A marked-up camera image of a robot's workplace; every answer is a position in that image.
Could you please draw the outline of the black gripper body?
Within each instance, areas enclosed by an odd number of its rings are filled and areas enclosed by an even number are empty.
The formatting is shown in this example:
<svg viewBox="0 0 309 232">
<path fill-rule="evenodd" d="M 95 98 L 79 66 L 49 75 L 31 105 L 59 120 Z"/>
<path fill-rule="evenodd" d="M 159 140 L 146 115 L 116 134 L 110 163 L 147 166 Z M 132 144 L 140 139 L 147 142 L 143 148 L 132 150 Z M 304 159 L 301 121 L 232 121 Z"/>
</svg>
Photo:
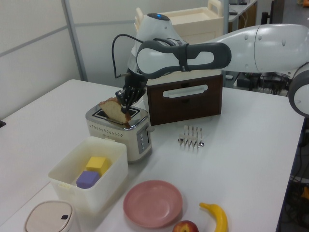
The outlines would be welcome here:
<svg viewBox="0 0 309 232">
<path fill-rule="evenodd" d="M 129 107 L 134 103 L 137 103 L 140 98 L 146 92 L 146 84 L 148 79 L 143 75 L 136 74 L 134 72 L 128 72 L 125 74 L 124 90 L 124 102 L 123 106 Z"/>
</svg>

